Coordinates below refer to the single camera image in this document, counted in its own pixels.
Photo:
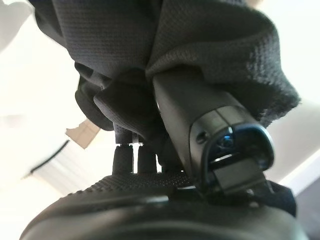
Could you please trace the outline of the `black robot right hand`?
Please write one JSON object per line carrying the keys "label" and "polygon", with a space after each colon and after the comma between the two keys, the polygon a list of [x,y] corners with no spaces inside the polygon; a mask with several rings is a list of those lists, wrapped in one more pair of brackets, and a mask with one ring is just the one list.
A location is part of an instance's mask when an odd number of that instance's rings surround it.
{"label": "black robot right hand", "polygon": [[103,178],[59,199],[23,240],[305,240],[291,190],[266,179],[271,137],[200,73],[153,80],[156,103],[184,170]]}

